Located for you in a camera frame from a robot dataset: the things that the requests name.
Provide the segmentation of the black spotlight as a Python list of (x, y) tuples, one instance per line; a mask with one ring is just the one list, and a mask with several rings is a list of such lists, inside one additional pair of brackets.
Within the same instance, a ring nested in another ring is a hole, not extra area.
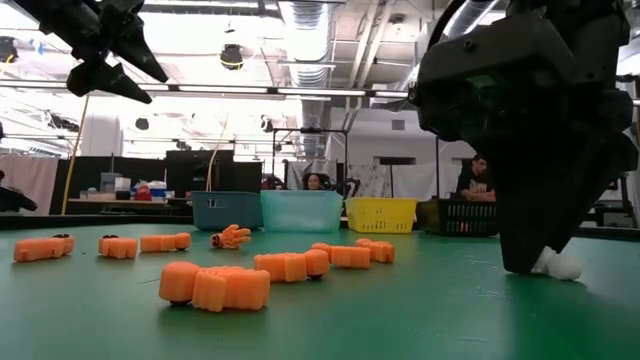
[(18, 58), (15, 39), (10, 36), (0, 36), (0, 63), (13, 63)]

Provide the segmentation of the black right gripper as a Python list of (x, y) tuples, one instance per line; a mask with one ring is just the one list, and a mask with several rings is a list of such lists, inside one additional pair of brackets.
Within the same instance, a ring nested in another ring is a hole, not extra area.
[[(629, 32), (624, 17), (493, 23), (492, 145), (499, 150), (492, 153), (492, 176), (507, 271), (532, 274), (545, 247), (562, 253), (574, 236), (639, 241), (624, 179), (638, 162), (623, 133), (631, 123), (631, 99), (615, 86)], [(603, 227), (606, 208), (597, 203), (617, 179), (622, 205), (613, 211), (629, 215), (631, 228)]]

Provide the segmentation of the orange toy limb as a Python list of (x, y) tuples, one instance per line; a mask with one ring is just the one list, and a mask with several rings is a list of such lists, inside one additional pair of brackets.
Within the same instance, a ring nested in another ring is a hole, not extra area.
[(69, 234), (19, 240), (14, 246), (15, 262), (55, 259), (72, 253), (75, 238)]
[(371, 266), (371, 250), (358, 246), (337, 246), (315, 243), (312, 250), (325, 251), (332, 265), (340, 268), (369, 269)]
[(330, 271), (329, 254), (311, 249), (303, 253), (273, 253), (254, 256), (254, 269), (265, 270), (271, 282), (299, 282), (320, 279)]

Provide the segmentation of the pale pink curtain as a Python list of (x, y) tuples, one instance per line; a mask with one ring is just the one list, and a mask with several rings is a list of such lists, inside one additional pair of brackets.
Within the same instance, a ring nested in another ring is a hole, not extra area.
[(0, 154), (0, 170), (6, 175), (2, 184), (20, 190), (37, 205), (35, 211), (21, 210), (25, 215), (49, 214), (57, 168), (57, 158)]

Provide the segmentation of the yellow plastic basket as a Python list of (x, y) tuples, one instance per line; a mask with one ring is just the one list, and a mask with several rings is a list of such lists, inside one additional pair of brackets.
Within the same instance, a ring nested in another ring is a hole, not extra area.
[(354, 197), (345, 201), (350, 230), (359, 233), (405, 234), (413, 228), (417, 200)]

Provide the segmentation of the black plastic basket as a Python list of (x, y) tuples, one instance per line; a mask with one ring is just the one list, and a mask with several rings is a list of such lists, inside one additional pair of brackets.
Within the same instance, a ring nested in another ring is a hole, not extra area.
[(419, 229), (441, 236), (491, 237), (499, 233), (495, 202), (432, 199), (419, 202)]

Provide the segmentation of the light teal plastic bin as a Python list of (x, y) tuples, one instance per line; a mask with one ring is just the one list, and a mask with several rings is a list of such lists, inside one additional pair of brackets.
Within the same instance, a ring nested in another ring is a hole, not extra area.
[(340, 227), (343, 197), (326, 190), (264, 190), (260, 194), (268, 232), (331, 233)]

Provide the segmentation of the white patterned sheet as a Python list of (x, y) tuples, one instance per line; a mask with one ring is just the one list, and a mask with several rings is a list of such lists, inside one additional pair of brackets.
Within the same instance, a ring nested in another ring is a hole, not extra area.
[(348, 167), (348, 175), (360, 181), (357, 197), (415, 198), (430, 200), (438, 195), (448, 198), (455, 191), (462, 169), (459, 164), (375, 165), (356, 164)]

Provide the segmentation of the silver air duct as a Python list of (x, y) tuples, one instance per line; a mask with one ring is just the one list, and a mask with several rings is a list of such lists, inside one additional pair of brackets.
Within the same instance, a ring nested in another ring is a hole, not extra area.
[(413, 66), (395, 87), (406, 90), (417, 80), (420, 62), (427, 51), (430, 37), (436, 35), (440, 40), (459, 37), (481, 25), (489, 25), (504, 16), (494, 8), (501, 0), (428, 0), (433, 5), (433, 16), (421, 25), (414, 42)]
[[(330, 68), (324, 64), (330, 59), (332, 6), (320, 2), (280, 1), (279, 8), (285, 23), (285, 43), (292, 86), (298, 88), (325, 88)], [(301, 100), (299, 127), (321, 128), (324, 103), (319, 100)], [(322, 156), (323, 140), (316, 135), (301, 134), (301, 147), (305, 160)]]

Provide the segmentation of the small orange toy block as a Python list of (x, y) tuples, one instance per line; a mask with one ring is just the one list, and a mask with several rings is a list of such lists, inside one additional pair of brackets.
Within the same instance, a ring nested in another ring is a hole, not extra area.
[(134, 259), (138, 252), (138, 241), (135, 238), (105, 235), (98, 241), (98, 252), (115, 259)]

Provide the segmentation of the small orange toy piece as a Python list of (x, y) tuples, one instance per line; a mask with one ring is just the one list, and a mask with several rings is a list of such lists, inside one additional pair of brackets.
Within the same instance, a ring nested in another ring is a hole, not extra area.
[(361, 238), (356, 241), (356, 245), (368, 248), (372, 261), (388, 264), (395, 261), (395, 247), (389, 242)]

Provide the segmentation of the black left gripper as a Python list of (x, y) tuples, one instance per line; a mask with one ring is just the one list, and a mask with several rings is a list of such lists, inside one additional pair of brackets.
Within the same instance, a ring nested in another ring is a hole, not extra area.
[(165, 83), (168, 76), (144, 37), (138, 16), (144, 0), (9, 0), (39, 24), (44, 34), (54, 33), (72, 48), (72, 56), (85, 62), (74, 67), (67, 89), (78, 97), (102, 91), (145, 104), (151, 97), (123, 70), (104, 61), (114, 53)]

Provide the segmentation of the blue-grey plastic bin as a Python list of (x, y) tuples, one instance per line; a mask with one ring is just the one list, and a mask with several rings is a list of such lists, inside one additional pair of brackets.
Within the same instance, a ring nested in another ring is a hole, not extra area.
[(263, 226), (257, 193), (196, 191), (192, 193), (194, 225), (199, 230), (223, 230), (229, 225), (257, 229)]

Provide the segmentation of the black partition panel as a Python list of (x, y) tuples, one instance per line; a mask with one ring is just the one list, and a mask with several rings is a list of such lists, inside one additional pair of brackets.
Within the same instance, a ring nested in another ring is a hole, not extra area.
[(211, 191), (259, 193), (262, 181), (261, 162), (234, 160), (233, 150), (167, 151), (166, 184), (177, 197), (193, 191), (205, 191), (210, 180)]
[[(50, 202), (49, 215), (59, 215), (63, 205), (63, 195), (70, 160), (58, 160), (54, 177), (54, 190)], [(112, 156), (79, 156), (75, 158), (68, 191), (69, 204), (67, 214), (71, 213), (71, 199), (79, 199), (81, 192), (90, 188), (98, 192), (115, 191), (115, 179), (130, 179), (130, 185), (143, 180), (164, 181), (165, 161), (159, 159), (112, 157)]]

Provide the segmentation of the orange skeleton hand toy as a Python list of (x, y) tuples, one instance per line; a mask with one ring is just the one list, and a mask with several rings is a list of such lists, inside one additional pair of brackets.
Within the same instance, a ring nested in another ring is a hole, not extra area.
[(251, 240), (251, 230), (241, 228), (237, 224), (229, 225), (221, 233), (211, 236), (210, 245), (217, 249), (239, 249), (240, 246)]

